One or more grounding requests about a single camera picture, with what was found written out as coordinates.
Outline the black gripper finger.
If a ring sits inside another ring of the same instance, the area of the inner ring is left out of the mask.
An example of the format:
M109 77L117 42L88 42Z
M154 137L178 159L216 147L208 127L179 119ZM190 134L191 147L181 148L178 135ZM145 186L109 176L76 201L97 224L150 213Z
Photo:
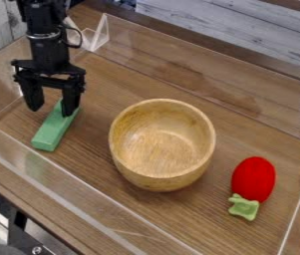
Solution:
M62 115L63 117L68 117L76 108L79 107L80 103L80 94L82 89L79 87L66 87L62 90Z
M34 80L22 80L19 85L27 107L32 112L35 112L44 104L42 86Z

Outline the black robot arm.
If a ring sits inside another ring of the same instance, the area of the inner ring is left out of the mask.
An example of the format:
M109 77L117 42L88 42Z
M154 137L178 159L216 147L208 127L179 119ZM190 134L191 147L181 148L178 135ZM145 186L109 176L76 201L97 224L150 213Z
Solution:
M31 111L44 104L43 88L62 91L62 116L70 117L79 107L84 92L86 70L70 62L67 31L80 31L64 23L67 17L66 0L14 0L27 24L26 37L30 42L31 59L12 60L14 81L19 84L24 102Z

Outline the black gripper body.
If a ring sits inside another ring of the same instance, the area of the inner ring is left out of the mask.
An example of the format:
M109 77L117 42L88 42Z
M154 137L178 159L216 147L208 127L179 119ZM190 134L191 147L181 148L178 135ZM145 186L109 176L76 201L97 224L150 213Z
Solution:
M86 71L70 61L70 49L79 45L68 43L67 31L56 29L47 34L27 34L31 58L12 60L14 80L23 91L36 91L42 87L63 90L84 86Z

